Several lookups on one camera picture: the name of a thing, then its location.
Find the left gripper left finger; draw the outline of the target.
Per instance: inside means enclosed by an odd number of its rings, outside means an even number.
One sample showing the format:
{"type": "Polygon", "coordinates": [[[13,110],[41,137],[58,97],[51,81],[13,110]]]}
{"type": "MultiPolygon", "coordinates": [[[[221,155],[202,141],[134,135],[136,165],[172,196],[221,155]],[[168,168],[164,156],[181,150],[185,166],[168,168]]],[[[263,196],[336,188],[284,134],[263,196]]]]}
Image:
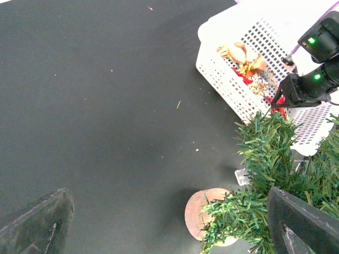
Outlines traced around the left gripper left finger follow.
{"type": "Polygon", "coordinates": [[[63,253],[74,200],[61,188],[1,218],[1,253],[63,253]]]}

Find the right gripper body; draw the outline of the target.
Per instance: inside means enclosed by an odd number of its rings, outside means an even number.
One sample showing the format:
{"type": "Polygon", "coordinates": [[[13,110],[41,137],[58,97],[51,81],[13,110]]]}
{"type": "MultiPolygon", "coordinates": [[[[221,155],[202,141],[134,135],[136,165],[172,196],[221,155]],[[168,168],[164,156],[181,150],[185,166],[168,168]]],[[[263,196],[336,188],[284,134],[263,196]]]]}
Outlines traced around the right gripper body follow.
{"type": "Polygon", "coordinates": [[[316,107],[322,103],[301,90],[301,77],[297,74],[287,75],[280,82],[279,88],[283,90],[286,98],[285,108],[316,107]]]}

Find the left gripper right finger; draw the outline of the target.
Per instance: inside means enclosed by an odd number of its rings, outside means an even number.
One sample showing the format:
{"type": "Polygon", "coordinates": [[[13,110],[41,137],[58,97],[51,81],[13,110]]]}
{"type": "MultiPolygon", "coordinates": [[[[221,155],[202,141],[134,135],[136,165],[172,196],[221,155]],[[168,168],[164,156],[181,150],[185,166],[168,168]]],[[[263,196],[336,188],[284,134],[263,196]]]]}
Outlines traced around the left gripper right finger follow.
{"type": "Polygon", "coordinates": [[[338,253],[338,220],[276,187],[267,197],[277,253],[338,253]]]}

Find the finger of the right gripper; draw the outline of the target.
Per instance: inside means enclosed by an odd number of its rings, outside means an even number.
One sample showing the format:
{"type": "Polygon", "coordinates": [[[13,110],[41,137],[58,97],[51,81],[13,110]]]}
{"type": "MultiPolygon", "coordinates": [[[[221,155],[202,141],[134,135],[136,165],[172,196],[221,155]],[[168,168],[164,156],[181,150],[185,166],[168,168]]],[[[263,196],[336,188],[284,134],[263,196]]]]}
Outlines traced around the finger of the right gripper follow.
{"type": "Polygon", "coordinates": [[[272,98],[271,108],[285,108],[286,98],[282,89],[278,89],[275,96],[272,98]]]}

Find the white plastic basket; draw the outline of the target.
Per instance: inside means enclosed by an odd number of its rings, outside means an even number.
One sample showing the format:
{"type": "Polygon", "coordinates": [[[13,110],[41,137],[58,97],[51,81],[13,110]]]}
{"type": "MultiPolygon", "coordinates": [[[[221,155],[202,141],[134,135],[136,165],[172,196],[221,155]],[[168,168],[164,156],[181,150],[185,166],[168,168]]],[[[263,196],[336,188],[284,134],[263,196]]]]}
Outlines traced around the white plastic basket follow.
{"type": "Polygon", "coordinates": [[[299,38],[325,13],[338,10],[338,1],[238,1],[211,17],[198,29],[201,42],[196,67],[245,123],[257,111],[270,108],[267,97],[275,94],[268,85],[264,95],[255,95],[234,72],[235,63],[223,59],[218,47],[242,41],[261,53],[275,79],[289,73],[281,58],[291,57],[300,75],[316,68],[310,54],[297,46],[299,38]]]}

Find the small green christmas tree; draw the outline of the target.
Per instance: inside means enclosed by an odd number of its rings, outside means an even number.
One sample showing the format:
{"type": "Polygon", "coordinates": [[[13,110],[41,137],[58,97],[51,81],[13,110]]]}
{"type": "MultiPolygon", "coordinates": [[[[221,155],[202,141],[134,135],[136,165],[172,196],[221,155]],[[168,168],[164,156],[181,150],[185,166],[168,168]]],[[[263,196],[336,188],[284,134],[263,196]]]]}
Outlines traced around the small green christmas tree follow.
{"type": "Polygon", "coordinates": [[[291,148],[298,126],[280,113],[256,113],[238,125],[239,154],[249,185],[204,198],[202,210],[211,216],[202,224],[202,253],[210,253],[228,237],[251,245],[250,253],[275,253],[268,226],[266,201],[277,187],[328,215],[338,218],[338,129],[319,142],[315,155],[294,167],[291,148]]]}

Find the clear battery box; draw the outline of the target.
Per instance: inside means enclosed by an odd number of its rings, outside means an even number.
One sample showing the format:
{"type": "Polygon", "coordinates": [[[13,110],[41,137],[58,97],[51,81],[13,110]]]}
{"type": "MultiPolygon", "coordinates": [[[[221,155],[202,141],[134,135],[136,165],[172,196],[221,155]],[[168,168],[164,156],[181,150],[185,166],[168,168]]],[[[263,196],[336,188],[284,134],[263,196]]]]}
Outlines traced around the clear battery box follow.
{"type": "Polygon", "coordinates": [[[237,169],[235,171],[235,176],[238,182],[239,186],[244,186],[244,185],[249,185],[250,184],[250,180],[247,177],[247,170],[246,168],[244,169],[237,169]]]}

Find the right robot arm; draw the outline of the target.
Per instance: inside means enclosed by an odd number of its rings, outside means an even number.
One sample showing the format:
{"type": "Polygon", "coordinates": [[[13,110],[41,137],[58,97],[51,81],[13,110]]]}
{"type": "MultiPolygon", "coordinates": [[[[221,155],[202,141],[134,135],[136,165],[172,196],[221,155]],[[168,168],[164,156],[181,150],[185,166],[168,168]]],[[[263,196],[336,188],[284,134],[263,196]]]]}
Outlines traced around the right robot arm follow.
{"type": "Polygon", "coordinates": [[[336,106],[330,94],[338,89],[338,11],[317,21],[298,44],[319,66],[303,76],[287,75],[279,84],[271,108],[315,107],[322,102],[336,106]]]}

